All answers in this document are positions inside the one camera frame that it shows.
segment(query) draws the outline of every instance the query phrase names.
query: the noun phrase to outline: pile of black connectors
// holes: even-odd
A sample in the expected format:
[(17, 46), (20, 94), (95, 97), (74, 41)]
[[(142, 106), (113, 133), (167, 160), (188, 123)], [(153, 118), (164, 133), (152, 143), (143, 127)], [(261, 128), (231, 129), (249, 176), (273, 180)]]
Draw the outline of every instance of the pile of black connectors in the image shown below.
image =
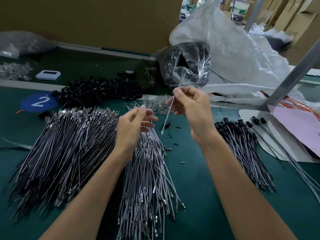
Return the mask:
[(61, 92), (53, 91), (51, 96), (56, 98), (64, 108), (91, 108), (109, 99), (125, 98), (127, 101), (142, 98), (144, 88), (136, 80), (128, 78), (115, 80), (103, 77), (90, 77), (90, 81), (83, 78), (71, 79), (69, 86)]

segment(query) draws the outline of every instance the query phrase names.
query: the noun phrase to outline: blue circle label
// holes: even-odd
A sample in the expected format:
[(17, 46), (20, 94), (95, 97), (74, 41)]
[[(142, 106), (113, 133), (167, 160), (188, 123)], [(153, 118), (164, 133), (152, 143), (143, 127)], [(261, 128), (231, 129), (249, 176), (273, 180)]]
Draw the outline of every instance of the blue circle label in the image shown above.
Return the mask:
[(20, 101), (21, 109), (27, 112), (43, 112), (56, 107), (58, 102), (51, 92), (39, 92)]

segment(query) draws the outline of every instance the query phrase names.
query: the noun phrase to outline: left hand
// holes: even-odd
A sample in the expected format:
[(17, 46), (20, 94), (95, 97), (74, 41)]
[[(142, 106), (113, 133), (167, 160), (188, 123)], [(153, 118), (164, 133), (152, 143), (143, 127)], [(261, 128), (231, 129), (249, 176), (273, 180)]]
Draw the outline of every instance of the left hand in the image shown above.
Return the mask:
[(126, 163), (132, 159), (140, 139), (140, 132), (148, 132), (149, 129), (145, 127), (155, 126), (150, 121), (158, 121), (158, 118), (152, 116), (152, 110), (146, 109), (145, 105), (134, 108), (119, 118), (114, 150), (125, 153)]

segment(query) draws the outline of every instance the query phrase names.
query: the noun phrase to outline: right hand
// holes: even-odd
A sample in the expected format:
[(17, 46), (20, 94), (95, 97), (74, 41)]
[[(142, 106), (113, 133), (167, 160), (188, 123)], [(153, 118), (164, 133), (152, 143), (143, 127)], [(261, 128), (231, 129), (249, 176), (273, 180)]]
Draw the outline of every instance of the right hand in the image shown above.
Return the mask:
[(181, 87), (173, 90), (174, 101), (171, 111), (174, 115), (185, 115), (191, 129), (193, 139), (202, 146), (208, 137), (216, 134), (211, 114), (210, 97), (205, 92), (194, 87)]

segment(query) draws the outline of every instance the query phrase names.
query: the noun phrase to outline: number 2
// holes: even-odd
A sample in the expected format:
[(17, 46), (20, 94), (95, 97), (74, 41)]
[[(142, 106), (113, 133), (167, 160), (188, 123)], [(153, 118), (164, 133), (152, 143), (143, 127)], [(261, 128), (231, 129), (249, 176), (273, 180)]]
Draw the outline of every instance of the number 2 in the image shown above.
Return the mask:
[(50, 98), (49, 97), (40, 97), (39, 99), (45, 99), (44, 101), (40, 101), (34, 104), (31, 104), (31, 106), (36, 106), (36, 107), (43, 107), (42, 103), (45, 103), (46, 101), (49, 101)]

